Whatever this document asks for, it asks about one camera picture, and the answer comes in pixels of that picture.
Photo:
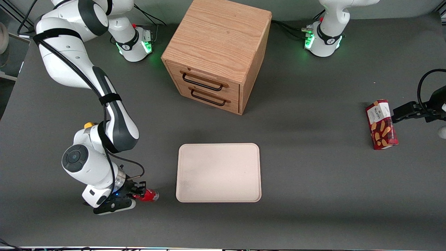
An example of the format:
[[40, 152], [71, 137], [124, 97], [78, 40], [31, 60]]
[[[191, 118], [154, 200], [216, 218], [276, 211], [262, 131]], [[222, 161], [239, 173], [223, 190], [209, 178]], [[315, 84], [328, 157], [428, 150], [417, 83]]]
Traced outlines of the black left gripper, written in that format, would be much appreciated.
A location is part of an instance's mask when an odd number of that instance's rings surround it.
[[[446, 112], [443, 109], [445, 103], [446, 87], [441, 87], [433, 92], [427, 102], [423, 103], [430, 114], [425, 117], [425, 122], [430, 123], [436, 120], [446, 121]], [[404, 104], [403, 107], [393, 109], [392, 122], [399, 123], [407, 118], [411, 118], [415, 113], [424, 113], [424, 110], [419, 103], [410, 101]]]

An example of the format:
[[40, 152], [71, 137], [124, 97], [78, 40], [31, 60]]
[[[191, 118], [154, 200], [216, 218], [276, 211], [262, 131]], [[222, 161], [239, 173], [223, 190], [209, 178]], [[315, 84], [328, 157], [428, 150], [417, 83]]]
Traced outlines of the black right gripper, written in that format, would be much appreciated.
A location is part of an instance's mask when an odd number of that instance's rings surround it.
[[[136, 192], [146, 191], [146, 182], [134, 183]], [[136, 206], [136, 200], [145, 201], [145, 197], [141, 195], [130, 194], [129, 190], [121, 187], [116, 192], [110, 194], [109, 197], [101, 196], [96, 202], [97, 207], [93, 209], [96, 215], [105, 215], [109, 213], [130, 210]]]

